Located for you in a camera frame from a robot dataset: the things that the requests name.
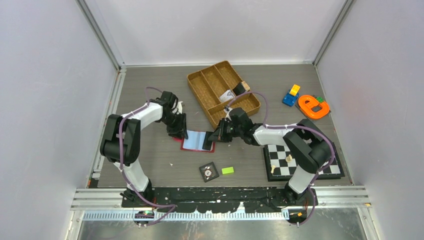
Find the black credit card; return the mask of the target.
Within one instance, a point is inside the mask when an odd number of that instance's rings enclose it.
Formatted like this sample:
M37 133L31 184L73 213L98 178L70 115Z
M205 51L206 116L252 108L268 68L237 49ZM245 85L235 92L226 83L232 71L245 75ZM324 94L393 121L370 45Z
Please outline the black credit card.
M202 144L202 150L205 150L205 151L208 151L208 152L213 150L213 143L214 142L209 139L212 134L213 134L212 131L206 131L205 132L203 144Z

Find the red leather card holder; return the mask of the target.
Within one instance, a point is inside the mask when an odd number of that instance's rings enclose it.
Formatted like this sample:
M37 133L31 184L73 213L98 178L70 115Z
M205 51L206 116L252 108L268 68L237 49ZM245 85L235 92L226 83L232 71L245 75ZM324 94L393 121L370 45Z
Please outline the red leather card holder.
M192 152L205 152L205 153L214 153L215 152L215 143L213 142L213 150L206 151L202 150L202 145L204 142L205 131L187 131L188 138L176 138L173 137L173 140L180 143L180 149L182 151L192 151Z

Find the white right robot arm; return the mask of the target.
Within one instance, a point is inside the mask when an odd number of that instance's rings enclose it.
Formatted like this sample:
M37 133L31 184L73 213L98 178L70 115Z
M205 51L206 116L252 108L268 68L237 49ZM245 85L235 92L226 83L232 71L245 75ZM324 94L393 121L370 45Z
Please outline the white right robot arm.
M318 175L335 160L332 142L308 119L289 125L254 123L240 107L226 108L226 117L214 131L206 133L205 141L230 143L241 138L251 146L287 146L297 167L283 189L291 205L299 205Z

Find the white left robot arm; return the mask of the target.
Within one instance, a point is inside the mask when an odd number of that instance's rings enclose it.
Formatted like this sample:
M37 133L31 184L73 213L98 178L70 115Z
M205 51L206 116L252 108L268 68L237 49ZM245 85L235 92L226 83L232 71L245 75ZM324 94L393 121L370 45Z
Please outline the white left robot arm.
M148 100L134 111L109 115L99 147L100 154L119 169L126 182L123 196L141 207L152 205L154 199L152 182L139 161L141 132L152 123L165 124L172 138L188 138L182 101L172 92L163 91L160 97Z

